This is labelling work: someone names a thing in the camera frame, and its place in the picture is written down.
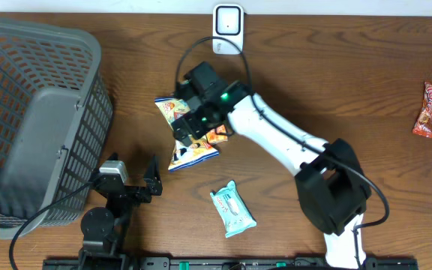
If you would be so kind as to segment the orange tissue pack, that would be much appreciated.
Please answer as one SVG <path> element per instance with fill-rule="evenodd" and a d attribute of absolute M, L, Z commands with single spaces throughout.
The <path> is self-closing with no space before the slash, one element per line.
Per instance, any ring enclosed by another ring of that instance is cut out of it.
<path fill-rule="evenodd" d="M 221 125 L 215 129 L 210 130 L 205 136 L 210 145 L 216 145 L 218 143 L 223 143 L 228 140 L 226 135 L 227 130 L 224 125 Z"/>

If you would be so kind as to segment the yellow snack chip bag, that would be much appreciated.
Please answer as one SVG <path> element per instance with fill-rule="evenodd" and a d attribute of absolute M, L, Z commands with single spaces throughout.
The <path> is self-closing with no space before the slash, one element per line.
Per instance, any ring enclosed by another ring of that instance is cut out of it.
<path fill-rule="evenodd" d="M 189 106 L 183 100 L 174 97 L 158 97 L 154 99 L 154 102 L 169 125 L 190 111 Z M 191 167 L 218 155 L 219 151 L 212 147 L 205 137 L 193 139 L 190 146 L 184 146 L 176 140 L 168 170 L 174 172 Z"/>

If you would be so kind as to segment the white wet wipes pack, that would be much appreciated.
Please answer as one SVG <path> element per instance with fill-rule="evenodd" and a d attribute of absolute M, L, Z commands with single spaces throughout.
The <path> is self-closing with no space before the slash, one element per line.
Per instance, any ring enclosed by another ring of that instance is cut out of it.
<path fill-rule="evenodd" d="M 256 220 L 240 197 L 234 180 L 229 181 L 219 191 L 211 192 L 210 196 L 223 221 L 226 238 L 243 233 L 257 225 Z"/>

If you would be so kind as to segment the grey plastic shopping basket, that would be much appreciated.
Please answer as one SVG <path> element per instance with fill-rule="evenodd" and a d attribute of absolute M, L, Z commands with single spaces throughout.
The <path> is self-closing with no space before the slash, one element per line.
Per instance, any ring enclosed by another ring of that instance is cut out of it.
<path fill-rule="evenodd" d="M 76 220 L 113 107 L 88 32 L 0 18 L 0 239 Z"/>

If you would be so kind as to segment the orange Top chocolate bar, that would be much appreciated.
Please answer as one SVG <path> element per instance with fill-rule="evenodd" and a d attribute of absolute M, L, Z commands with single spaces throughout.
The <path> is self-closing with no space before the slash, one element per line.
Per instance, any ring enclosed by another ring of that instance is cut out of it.
<path fill-rule="evenodd" d="M 412 132 L 416 135 L 432 138 L 432 83 L 424 83 L 422 107 Z"/>

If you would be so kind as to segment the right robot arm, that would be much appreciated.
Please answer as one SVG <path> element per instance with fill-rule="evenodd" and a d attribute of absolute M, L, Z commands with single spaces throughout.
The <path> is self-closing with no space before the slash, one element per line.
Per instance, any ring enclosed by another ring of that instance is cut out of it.
<path fill-rule="evenodd" d="M 294 176 L 301 210 L 324 235 L 326 262 L 341 269 L 364 265 L 359 231 L 371 186 L 347 142 L 329 143 L 303 131 L 241 82 L 188 79 L 176 83 L 174 95 L 190 108 L 172 123 L 179 142 L 188 144 L 227 123 Z"/>

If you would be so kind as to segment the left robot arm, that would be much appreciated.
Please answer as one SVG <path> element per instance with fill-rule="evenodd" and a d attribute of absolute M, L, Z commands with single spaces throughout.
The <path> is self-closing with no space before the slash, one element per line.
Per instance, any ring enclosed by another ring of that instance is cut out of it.
<path fill-rule="evenodd" d="M 123 246 L 134 209 L 162 194 L 158 158 L 151 158 L 143 174 L 144 186 L 128 185 L 127 180 L 125 163 L 116 153 L 91 175 L 91 189 L 106 199 L 106 205 L 92 208 L 82 217 L 78 269 L 138 268 L 137 260 L 125 254 Z"/>

